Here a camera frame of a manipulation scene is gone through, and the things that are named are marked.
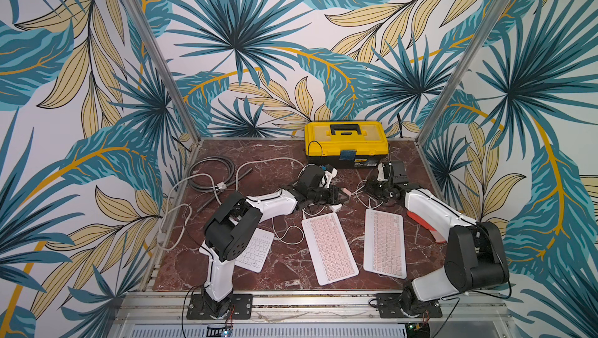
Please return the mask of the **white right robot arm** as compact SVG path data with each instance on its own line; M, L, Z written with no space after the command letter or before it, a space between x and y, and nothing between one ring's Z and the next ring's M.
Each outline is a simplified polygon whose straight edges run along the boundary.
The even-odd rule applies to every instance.
M391 303L406 317L441 317L440 299L509 283L498 227L460 213L426 188L409 182L403 162L379 163L365 191L379 202L398 202L412 220L447 243L444 265L407 282L398 300Z

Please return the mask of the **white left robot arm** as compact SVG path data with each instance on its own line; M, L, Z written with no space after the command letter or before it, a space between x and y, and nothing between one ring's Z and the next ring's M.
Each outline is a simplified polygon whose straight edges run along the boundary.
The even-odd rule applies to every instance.
M333 166L307 165L298 180L275 193L245 196L235 190L218 207L204 228L202 253L209 257L202 298L208 313L219 318L232 307L235 260L247 248L258 225L286 216L309 205L334 206L349 196L332 184L338 171Z

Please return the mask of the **right pink keyboard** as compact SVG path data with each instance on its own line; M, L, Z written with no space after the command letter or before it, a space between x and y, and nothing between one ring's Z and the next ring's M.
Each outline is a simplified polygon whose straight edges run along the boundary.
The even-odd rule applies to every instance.
M367 209L364 229L364 269L384 276L406 279L403 217Z

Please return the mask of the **pink keyboard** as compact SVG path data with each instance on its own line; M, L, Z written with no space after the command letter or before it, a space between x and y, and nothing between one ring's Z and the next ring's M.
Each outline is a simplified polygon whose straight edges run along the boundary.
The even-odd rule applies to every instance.
M336 213L304 219L301 225L320 286L359 274L353 252Z
M406 279L403 217L367 209L364 229L364 269L384 276Z

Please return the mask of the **middle pink keyboard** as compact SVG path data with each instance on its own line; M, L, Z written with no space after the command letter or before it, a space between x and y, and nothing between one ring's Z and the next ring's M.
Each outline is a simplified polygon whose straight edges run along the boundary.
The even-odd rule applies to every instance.
M359 274L353 252L336 213L304 219L301 225L320 286Z

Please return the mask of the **white keyboard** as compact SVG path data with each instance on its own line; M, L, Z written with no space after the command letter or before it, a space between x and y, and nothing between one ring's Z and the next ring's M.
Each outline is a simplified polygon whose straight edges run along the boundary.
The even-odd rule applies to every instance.
M257 228L247 248L236 258L235 266L257 274L261 273L273 240L274 233Z

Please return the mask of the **white power strip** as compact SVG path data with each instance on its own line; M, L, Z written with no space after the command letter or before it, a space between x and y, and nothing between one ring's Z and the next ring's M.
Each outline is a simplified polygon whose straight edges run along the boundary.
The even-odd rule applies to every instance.
M342 204L329 205L330 210L332 210L334 213L338 213L342 207Z

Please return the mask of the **yellow black toolbox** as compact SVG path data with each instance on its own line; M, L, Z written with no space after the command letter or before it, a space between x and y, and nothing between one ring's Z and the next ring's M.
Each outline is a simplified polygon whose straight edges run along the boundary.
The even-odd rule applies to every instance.
M309 163L336 169L374 168L389 155L389 142L378 121L318 121L305 126Z

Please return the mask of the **red glove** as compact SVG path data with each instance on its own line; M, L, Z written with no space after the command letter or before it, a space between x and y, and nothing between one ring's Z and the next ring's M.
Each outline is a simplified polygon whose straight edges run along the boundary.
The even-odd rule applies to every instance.
M409 210L407 212L407 216L410 217L412 220L416 221L418 224L420 224L425 229L429 230L436 243L439 243L439 244L446 243L446 239L444 237L442 237L442 235L440 235L440 233L438 231L436 231L434 229L434 227L432 227L430 224L428 224L423 218L421 218L420 216L418 216L417 214L415 214Z

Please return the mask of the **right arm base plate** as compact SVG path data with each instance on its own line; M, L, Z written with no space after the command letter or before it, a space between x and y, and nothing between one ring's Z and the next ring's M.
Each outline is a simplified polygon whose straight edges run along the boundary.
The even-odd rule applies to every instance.
M382 319L441 318L442 310L438 300L422 302L410 293L380 293L375 296L376 308Z

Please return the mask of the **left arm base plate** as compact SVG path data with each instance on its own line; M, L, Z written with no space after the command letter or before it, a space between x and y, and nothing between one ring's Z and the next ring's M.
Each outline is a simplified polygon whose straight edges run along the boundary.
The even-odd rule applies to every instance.
M215 302L208 294L193 294L188 303L186 319L248 320L252 314L252 294L230 294L220 302Z

